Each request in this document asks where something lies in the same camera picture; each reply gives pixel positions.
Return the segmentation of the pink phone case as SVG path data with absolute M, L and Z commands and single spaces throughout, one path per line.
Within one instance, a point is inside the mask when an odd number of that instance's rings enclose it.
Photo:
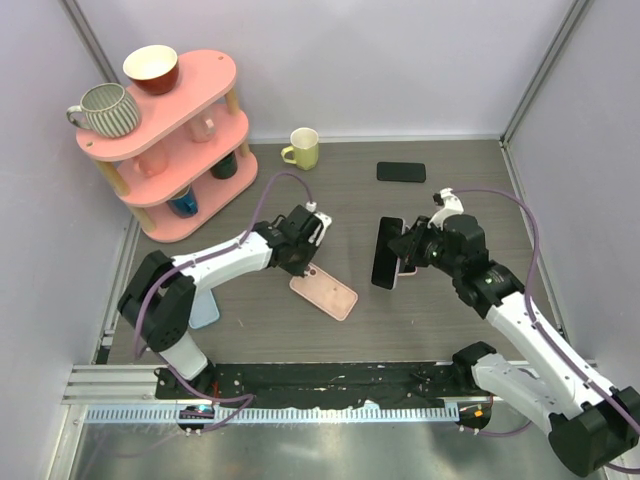
M 314 264 L 302 276 L 294 276 L 290 289 L 336 321 L 344 321 L 358 301 L 358 294 Z
M 404 260 L 398 261 L 398 276 L 412 276 L 417 273 L 417 267 L 415 265 L 408 265 Z

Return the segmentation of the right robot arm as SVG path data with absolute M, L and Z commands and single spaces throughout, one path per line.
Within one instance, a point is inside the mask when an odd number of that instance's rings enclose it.
M 583 360 L 536 307 L 505 266 L 492 260 L 475 217 L 453 215 L 440 225 L 420 217 L 389 242 L 404 263 L 432 266 L 452 280 L 463 303 L 500 331 L 533 368 L 527 374 L 483 342 L 457 352 L 451 380 L 465 395 L 490 392 L 547 437 L 572 473 L 586 477 L 636 447 L 639 394 L 619 389 Z

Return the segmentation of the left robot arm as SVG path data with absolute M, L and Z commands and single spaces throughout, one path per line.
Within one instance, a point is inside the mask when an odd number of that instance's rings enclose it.
M 215 367 L 188 328 L 195 314 L 211 306 L 211 290 L 268 268 L 302 276 L 331 224 L 330 216 L 298 205 L 287 216 L 254 223 L 240 235 L 196 253 L 148 254 L 118 302 L 118 312 L 137 334 L 134 351 L 144 341 L 167 363 L 187 396 L 205 397 L 213 391 Z

